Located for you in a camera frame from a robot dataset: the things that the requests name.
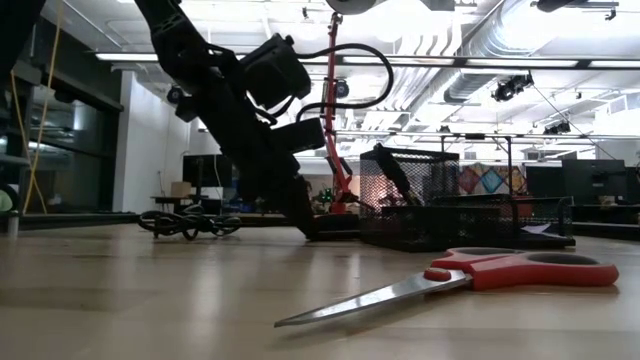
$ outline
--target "black wire mesh basket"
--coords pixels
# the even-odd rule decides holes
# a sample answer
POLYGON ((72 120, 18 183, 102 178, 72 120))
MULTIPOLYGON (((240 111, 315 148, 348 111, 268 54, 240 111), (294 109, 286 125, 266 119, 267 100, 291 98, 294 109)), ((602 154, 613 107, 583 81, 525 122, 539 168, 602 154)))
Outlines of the black wire mesh basket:
POLYGON ((422 201, 409 206, 382 173, 375 152, 361 155, 361 238, 402 251, 452 247, 563 248, 571 237, 565 198, 459 195, 457 154, 389 149, 422 201))

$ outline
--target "pole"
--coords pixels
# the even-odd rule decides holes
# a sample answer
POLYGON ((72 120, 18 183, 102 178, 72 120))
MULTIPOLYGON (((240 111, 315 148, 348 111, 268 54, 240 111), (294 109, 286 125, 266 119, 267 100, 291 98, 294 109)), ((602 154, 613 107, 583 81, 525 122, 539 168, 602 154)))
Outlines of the pole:
POLYGON ((513 196, 513 159, 511 157, 511 138, 507 137, 507 157, 509 159, 509 195, 513 196))

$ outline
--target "wooden table surface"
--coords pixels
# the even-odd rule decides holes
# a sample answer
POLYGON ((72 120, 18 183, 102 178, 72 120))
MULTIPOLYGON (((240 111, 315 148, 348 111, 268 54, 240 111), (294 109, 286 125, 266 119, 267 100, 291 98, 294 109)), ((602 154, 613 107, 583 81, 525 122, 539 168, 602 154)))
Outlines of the wooden table surface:
POLYGON ((135 225, 0 240, 0 359, 640 359, 640 247, 579 238, 616 287, 433 294, 314 325, 289 315, 439 254, 306 244, 295 229, 153 242, 135 225))

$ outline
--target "ceiling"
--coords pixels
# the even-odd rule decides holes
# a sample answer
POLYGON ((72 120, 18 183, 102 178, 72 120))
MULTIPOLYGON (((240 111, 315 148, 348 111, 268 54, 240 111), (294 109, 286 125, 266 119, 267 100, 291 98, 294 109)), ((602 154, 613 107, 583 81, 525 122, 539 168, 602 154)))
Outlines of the ceiling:
MULTIPOLYGON (((56 18, 57 1, 47 2, 43 15, 49 20, 56 18)), ((146 23, 132 0, 64 1, 64 30, 96 52, 153 51, 146 23)), ((506 0, 504 7, 508 11, 504 10, 500 21, 494 20, 495 15, 490 17, 485 28, 488 34, 492 34, 492 29, 501 31, 497 35, 500 41, 509 44, 508 49, 502 49, 508 54, 635 58, 640 54, 637 26, 640 2, 618 1, 617 17, 606 21, 608 9, 564 9, 542 14, 531 8, 531 1, 506 0)), ((444 14, 429 11, 419 0, 389 0, 367 14, 345 17, 338 43, 365 43, 389 55, 438 56, 461 51, 475 55, 477 50, 460 48, 462 39, 499 1, 460 0, 459 3, 477 6, 459 6, 455 13, 444 14)), ((237 53, 252 51, 274 33, 291 34, 299 53, 317 51, 328 44, 326 27, 332 10, 323 0, 184 0, 182 7, 206 39, 237 53), (307 9, 307 19, 303 8, 307 9)), ((473 38, 479 36, 484 36, 482 30, 468 38, 473 42, 473 38)), ((159 96, 171 86, 171 79, 157 64, 127 62, 113 66, 135 71, 138 80, 159 96)), ((321 98, 326 66, 308 65, 307 70, 314 81, 312 93, 292 106, 291 111, 279 119, 280 125, 292 121, 296 109, 305 103, 321 98)), ((581 131, 589 133, 595 129, 596 114, 609 111, 611 101, 640 92, 640 72, 537 70, 532 71, 532 75, 539 92, 528 89, 510 102, 496 103, 491 99, 491 92, 496 81, 508 76, 496 74, 474 89, 465 103, 445 103, 443 91, 459 76, 456 72, 426 67, 396 68, 396 83, 387 101, 367 111, 339 112, 337 127, 433 132, 448 125, 455 132, 542 133, 546 124, 562 119, 556 114, 558 109, 570 116, 581 131)), ((337 75, 349 82, 351 93, 345 99, 347 102, 375 98, 387 78, 384 68, 372 66, 339 66, 337 75)), ((342 138, 340 152, 345 156, 357 155, 369 150, 375 141, 379 139, 342 138)), ((388 138, 386 141, 392 146, 440 149, 439 144, 420 138, 388 138)), ((537 147, 554 146, 548 141, 532 142, 536 142, 537 147)), ((532 145, 522 144, 516 149, 530 149, 532 145)), ((470 150, 469 144, 459 142, 452 144, 450 151, 462 153, 482 147, 484 150, 480 151, 487 156, 504 156, 495 151, 495 144, 474 145, 470 150)), ((557 147, 567 148, 562 144, 557 147)))

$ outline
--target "ceiling duct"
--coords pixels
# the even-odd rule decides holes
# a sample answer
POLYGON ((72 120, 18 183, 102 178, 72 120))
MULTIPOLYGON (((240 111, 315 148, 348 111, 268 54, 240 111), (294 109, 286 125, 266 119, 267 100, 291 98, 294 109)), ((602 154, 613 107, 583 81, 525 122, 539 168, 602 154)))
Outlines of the ceiling duct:
MULTIPOLYGON (((530 0, 506 0, 495 11, 478 32, 463 44, 456 55, 467 57, 526 57, 530 56, 556 34, 553 31, 538 31, 548 26, 530 0)), ((464 103, 477 90, 486 86, 495 74, 474 74, 458 69, 438 72, 429 87, 413 104, 418 110, 436 94, 442 92, 444 101, 452 104, 464 103)))

